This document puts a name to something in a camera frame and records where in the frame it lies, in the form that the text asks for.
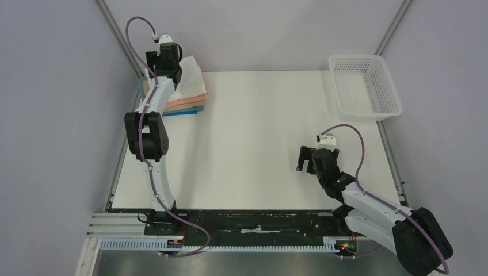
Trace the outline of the white t shirt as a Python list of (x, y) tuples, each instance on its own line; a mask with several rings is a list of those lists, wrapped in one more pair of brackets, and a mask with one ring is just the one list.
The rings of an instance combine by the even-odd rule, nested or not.
[(170, 102), (185, 100), (204, 95), (206, 91), (201, 68), (195, 57), (188, 56), (181, 60), (182, 76)]

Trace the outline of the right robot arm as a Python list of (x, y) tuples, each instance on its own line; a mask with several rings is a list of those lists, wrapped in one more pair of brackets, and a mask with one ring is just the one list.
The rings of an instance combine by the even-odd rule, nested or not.
[(339, 150), (302, 146), (297, 170), (315, 175), (325, 193), (341, 206), (333, 229), (340, 235), (360, 233), (394, 253), (411, 275), (428, 275), (454, 254), (435, 216), (413, 210), (360, 188), (354, 176), (340, 170)]

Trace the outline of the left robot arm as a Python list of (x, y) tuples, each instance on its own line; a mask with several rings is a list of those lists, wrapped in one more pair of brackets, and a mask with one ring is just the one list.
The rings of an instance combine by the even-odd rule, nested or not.
[(136, 111), (124, 116), (128, 146), (141, 162), (150, 189), (151, 210), (146, 223), (167, 235), (177, 233), (182, 219), (169, 187), (166, 155), (169, 137), (162, 113), (181, 77), (182, 49), (175, 42), (159, 43), (156, 51), (146, 52), (150, 91)]

